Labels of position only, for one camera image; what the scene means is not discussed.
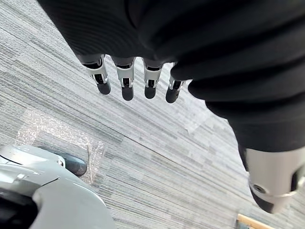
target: gray striped carpet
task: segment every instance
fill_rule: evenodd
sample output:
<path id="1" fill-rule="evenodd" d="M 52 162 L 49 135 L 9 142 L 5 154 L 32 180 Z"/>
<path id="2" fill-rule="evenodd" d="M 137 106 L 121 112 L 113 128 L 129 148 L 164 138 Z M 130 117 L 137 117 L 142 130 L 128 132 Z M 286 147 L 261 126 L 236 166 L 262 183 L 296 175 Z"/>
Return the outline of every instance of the gray striped carpet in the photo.
<path id="1" fill-rule="evenodd" d="M 106 62 L 112 92 L 103 96 L 34 0 L 0 0 L 0 145 L 47 146 L 86 160 L 86 144 L 103 147 L 92 186 L 120 229 L 232 229 L 237 213 L 304 228 L 304 190 L 282 214 L 264 213 L 227 122 L 186 86 L 166 103 L 170 66 L 147 100 L 138 59 L 135 98 L 125 102 Z"/>

